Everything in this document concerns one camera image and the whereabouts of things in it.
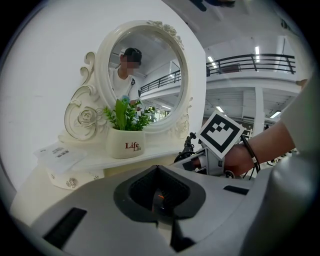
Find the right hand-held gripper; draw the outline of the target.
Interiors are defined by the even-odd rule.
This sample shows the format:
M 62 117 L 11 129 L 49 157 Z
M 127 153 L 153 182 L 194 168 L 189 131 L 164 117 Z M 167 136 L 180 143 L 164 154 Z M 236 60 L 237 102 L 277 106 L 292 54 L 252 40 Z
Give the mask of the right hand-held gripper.
M 230 170 L 225 170 L 225 156 L 239 142 L 245 128 L 215 111 L 198 133 L 190 133 L 181 153 L 181 168 L 200 174 L 234 179 Z

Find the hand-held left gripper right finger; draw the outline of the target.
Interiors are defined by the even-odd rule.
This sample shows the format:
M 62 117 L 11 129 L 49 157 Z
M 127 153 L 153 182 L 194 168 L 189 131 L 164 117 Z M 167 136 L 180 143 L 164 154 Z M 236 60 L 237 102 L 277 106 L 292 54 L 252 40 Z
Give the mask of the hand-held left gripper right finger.
M 170 244 L 159 256 L 239 256 L 253 222 L 254 181 L 157 167 L 157 187 L 170 213 Z

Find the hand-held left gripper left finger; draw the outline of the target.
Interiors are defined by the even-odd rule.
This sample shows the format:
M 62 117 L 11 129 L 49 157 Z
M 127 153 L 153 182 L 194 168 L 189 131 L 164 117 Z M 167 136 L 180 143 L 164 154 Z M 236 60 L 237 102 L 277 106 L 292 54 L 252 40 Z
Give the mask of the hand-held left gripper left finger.
M 67 256 L 174 256 L 159 232 L 150 206 L 163 176 L 174 181 L 178 168 L 153 165 L 91 181 L 64 197 L 31 228 Z

